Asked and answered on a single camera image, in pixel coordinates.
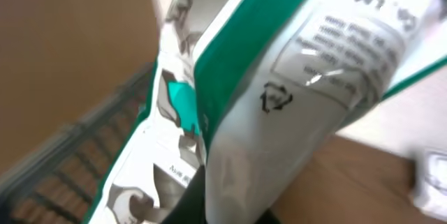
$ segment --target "metal grate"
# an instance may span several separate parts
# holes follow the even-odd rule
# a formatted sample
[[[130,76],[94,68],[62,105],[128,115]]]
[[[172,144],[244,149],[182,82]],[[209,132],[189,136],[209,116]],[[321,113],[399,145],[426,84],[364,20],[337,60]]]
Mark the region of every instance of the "metal grate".
[[[81,223],[145,102],[151,70],[145,66],[2,178],[0,223]]]

